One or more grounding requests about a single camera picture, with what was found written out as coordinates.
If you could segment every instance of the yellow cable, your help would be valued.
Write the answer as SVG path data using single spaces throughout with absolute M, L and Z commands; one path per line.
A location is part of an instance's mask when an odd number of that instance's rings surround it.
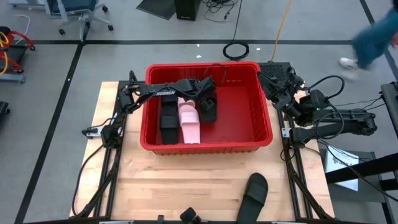
M 275 56 L 276 48 L 278 46 L 278 40 L 279 40 L 280 31 L 282 30 L 282 27 L 284 26 L 286 15 L 287 15 L 287 13 L 288 13 L 288 11 L 290 9 L 290 5 L 292 4 L 292 1 L 293 0 L 289 0 L 289 5 L 287 6 L 287 9 L 285 11 L 284 18 L 282 19 L 282 22 L 280 23 L 278 35 L 276 36 L 276 40 L 275 40 L 274 52 L 272 53 L 272 57 L 271 57 L 271 62 L 274 61 L 274 56 Z
M 2 32 L 0 32 L 0 34 L 4 37 L 4 39 L 6 40 L 5 42 L 1 40 L 0 38 L 0 47 L 4 47 L 3 43 L 8 44 L 8 38 L 5 34 L 3 34 Z M 0 75 L 4 74 L 8 68 L 8 58 L 7 58 L 7 53 L 4 52 L 4 60 L 6 61 L 6 64 L 4 66 L 4 69 L 2 72 L 0 72 Z

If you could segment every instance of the red plastic bin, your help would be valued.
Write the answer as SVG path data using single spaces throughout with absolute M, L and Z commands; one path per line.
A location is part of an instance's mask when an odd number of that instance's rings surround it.
M 259 84 L 255 62 L 224 62 L 213 65 L 207 75 L 216 84 L 217 121 L 200 123 L 200 144 L 163 145 L 159 128 L 160 98 L 144 105 L 140 141 L 144 149 L 159 155 L 252 152 L 272 141 L 266 98 Z M 174 83 L 184 78 L 203 79 L 212 63 L 152 65 L 146 83 Z

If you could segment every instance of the white paper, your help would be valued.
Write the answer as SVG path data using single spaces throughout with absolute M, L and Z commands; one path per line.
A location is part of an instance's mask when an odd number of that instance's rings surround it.
M 341 161 L 345 162 L 349 166 L 356 165 L 359 162 L 359 157 L 357 155 L 351 154 L 341 149 L 337 149 L 333 146 L 328 146 L 329 150 L 339 158 Z M 346 166 L 341 163 L 338 159 L 334 158 L 330 151 L 326 152 L 326 162 L 325 162 L 325 172 L 331 172 L 334 170 L 345 168 Z M 335 183 L 342 187 L 346 187 L 351 190 L 358 191 L 358 179 L 347 180 L 343 182 Z

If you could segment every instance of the black floor stripe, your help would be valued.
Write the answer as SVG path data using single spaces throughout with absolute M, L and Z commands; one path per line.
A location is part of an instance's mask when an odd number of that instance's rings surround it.
M 30 177 L 30 181 L 26 188 L 24 198 L 22 199 L 22 203 L 19 207 L 17 217 L 14 222 L 15 224 L 21 224 L 24 222 L 27 210 L 29 208 L 30 201 L 32 200 L 32 196 L 33 196 L 34 190 L 37 185 L 37 181 L 39 180 L 40 173 L 41 173 L 43 165 L 44 165 L 45 157 L 47 156 L 47 153 L 49 151 L 51 140 L 53 138 L 55 128 L 57 127 L 57 123 L 58 123 L 59 117 L 61 115 L 63 104 L 67 97 L 68 90 L 69 90 L 70 84 L 72 82 L 73 74 L 75 73 L 75 69 L 76 69 L 77 63 L 79 61 L 82 49 L 83 49 L 83 44 L 79 44 L 76 48 L 76 52 L 75 52 L 75 55 L 73 56 L 73 60 L 70 65 L 68 75 L 65 79 L 65 83 L 63 84 L 62 91 L 61 91 L 60 97 L 58 99 L 58 103 L 55 107 L 55 111 L 54 111 L 54 114 L 53 114 L 51 122 L 50 122 L 49 130 L 47 131 L 47 134 L 45 135 L 43 146 L 40 150 L 40 154 L 36 161 L 36 165 L 34 167 L 32 176 Z
M 396 77 L 396 80 L 398 80 L 398 68 L 397 68 L 397 64 L 396 61 L 394 60 L 394 58 L 392 57 L 390 51 L 386 51 L 384 53 L 384 55 L 386 56 L 388 65 L 390 65 L 391 71 L 394 74 L 394 76 Z
M 275 40 L 237 40 L 248 44 L 275 44 Z M 79 40 L 33 40 L 35 44 L 79 44 Z M 229 44 L 231 40 L 86 40 L 99 45 Z M 351 40 L 279 40 L 280 45 L 349 45 Z
M 366 17 L 368 18 L 369 22 L 374 23 L 374 18 L 372 16 L 371 10 L 368 7 L 368 4 L 366 4 L 366 1 L 365 0 L 359 0 L 359 1 L 362 5 L 363 11 L 365 12 Z
M 360 1 L 361 5 L 362 5 L 363 11 L 365 12 L 366 17 L 368 18 L 368 21 L 371 24 L 375 23 L 373 15 L 372 15 L 372 13 L 371 13 L 371 11 L 369 9 L 369 6 L 366 3 L 366 1 L 365 0 L 359 0 L 359 1 Z M 392 55 L 391 55 L 389 50 L 386 50 L 384 55 L 386 56 L 388 65 L 390 66 L 392 73 L 394 74 L 396 80 L 398 80 L 398 68 L 397 68 L 396 61 L 392 57 Z

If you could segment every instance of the wooden tabletop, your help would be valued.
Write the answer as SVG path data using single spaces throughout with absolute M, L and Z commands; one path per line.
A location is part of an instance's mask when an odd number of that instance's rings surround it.
M 103 82 L 93 118 L 93 125 L 112 116 L 118 82 Z M 127 117 L 112 212 L 113 220 L 179 220 L 192 207 L 205 220 L 236 220 L 244 187 L 249 176 L 258 172 L 268 181 L 266 204 L 258 221 L 294 220 L 288 174 L 279 157 L 282 140 L 276 110 L 268 101 L 274 139 L 267 147 L 245 154 L 207 154 L 157 156 L 139 142 L 142 109 Z M 100 145 L 100 138 L 87 142 L 84 160 Z M 315 140 L 307 144 L 318 150 Z M 105 150 L 87 163 L 76 197 L 79 212 L 98 188 Z M 320 156 L 301 149 L 309 191 L 325 211 L 334 216 Z M 305 217 L 302 194 L 297 188 L 301 216 Z M 101 215 L 104 215 L 106 200 Z

